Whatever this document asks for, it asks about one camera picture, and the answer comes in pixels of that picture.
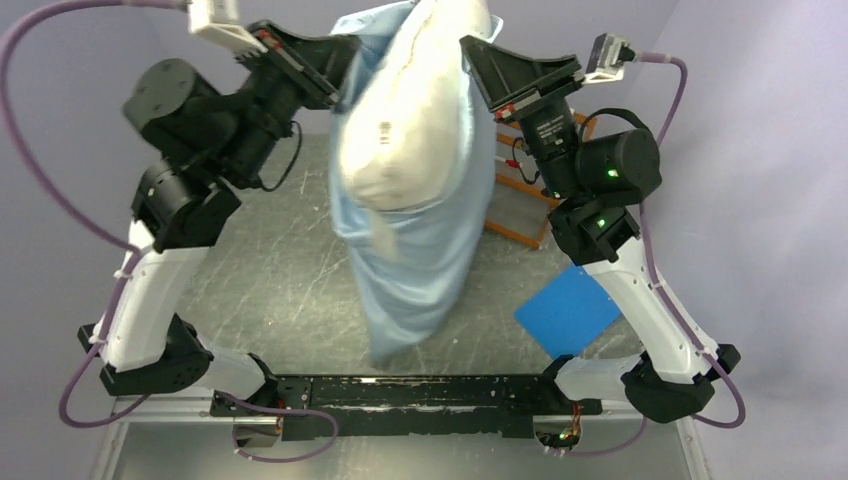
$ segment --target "blue bag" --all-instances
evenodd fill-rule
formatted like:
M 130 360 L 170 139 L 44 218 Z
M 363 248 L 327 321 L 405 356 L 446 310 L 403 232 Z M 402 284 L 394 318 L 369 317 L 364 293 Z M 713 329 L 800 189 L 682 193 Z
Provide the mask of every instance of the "blue bag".
M 470 73 L 462 79 L 463 89 L 468 85 L 467 108 L 462 109 L 463 141 L 457 145 L 463 167 L 450 179 L 451 188 L 424 207 L 380 212 L 394 233 L 396 259 L 377 252 L 369 212 L 354 203 L 342 186 L 338 142 L 346 112 L 356 104 L 414 6 L 405 1 L 347 15 L 331 32 L 354 34 L 362 40 L 333 113 L 329 190 L 333 230 L 348 245 L 368 319 L 372 362 L 417 345 L 441 326 L 465 283 L 494 188 L 496 125 Z M 492 16 L 489 41 L 502 26 L 503 21 Z

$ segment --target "white wall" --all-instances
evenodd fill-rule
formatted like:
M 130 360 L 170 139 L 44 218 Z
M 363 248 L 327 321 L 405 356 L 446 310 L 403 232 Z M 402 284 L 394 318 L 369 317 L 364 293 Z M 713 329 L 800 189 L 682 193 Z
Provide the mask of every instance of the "white wall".
M 848 474 L 846 18 L 839 0 L 680 2 L 656 46 L 690 67 L 649 201 L 658 262 L 743 356 L 748 422 L 701 429 L 717 479 Z M 645 67 L 629 106 L 658 128 L 676 78 Z
M 47 3 L 0 2 L 0 29 Z M 155 158 L 121 117 L 121 103 L 164 57 L 147 17 L 111 8 L 37 28 L 12 65 L 14 106 L 36 155 L 115 233 L 126 229 L 138 177 Z M 0 161 L 0 477 L 88 478 L 103 430 L 64 426 L 57 405 L 83 358 L 76 329 L 102 313 L 121 252 L 92 240 L 47 200 L 5 133 Z M 107 415 L 112 403 L 93 370 L 73 403 L 88 420 Z
M 329 33 L 342 15 L 391 3 L 392 0 L 250 0 L 241 2 L 244 23 L 268 18 L 282 28 L 306 36 Z M 653 45 L 671 15 L 677 0 L 488 0 L 493 15 L 504 19 L 504 30 L 497 44 L 531 57 L 559 57 L 572 53 L 585 65 L 592 42 L 604 32 L 624 35 L 637 45 Z M 186 24 L 167 12 L 148 11 L 163 44 L 171 55 L 191 62 L 222 92 L 237 88 L 246 71 L 235 64 L 228 53 L 186 33 Z M 579 111 L 605 106 L 620 106 L 636 77 L 638 67 L 625 81 L 584 89 L 569 97 Z M 326 133 L 326 112 L 301 111 L 296 117 L 308 133 Z

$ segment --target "concrete floor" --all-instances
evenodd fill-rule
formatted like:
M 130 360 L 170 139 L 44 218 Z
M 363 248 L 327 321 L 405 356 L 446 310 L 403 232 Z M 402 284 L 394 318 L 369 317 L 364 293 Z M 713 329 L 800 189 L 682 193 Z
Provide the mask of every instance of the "concrete floor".
M 263 171 L 274 183 L 294 142 Z M 569 263 L 552 241 L 532 251 L 485 232 L 466 290 L 444 327 L 377 370 L 347 248 L 332 232 L 325 136 L 306 136 L 297 165 L 274 193 L 240 192 L 216 248 L 179 312 L 220 345 L 262 357 L 275 373 L 463 374 L 540 372 L 550 358 L 513 312 Z M 639 342 L 618 321 L 584 352 L 620 357 Z

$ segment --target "blue square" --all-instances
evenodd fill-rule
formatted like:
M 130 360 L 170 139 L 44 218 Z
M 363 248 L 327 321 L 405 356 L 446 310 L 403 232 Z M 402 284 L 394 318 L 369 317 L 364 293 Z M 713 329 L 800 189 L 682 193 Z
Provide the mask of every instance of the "blue square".
M 515 311 L 551 358 L 577 355 L 621 315 L 582 267 L 571 266 Z

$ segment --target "white pillow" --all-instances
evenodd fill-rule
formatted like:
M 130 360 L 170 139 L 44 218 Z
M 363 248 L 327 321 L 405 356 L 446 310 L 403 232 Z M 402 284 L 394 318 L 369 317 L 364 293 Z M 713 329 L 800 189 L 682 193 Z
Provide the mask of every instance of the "white pillow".
M 355 202 L 385 212 L 439 199 L 461 160 L 459 39 L 489 38 L 491 28 L 486 0 L 421 0 L 412 10 L 341 132 L 342 184 Z

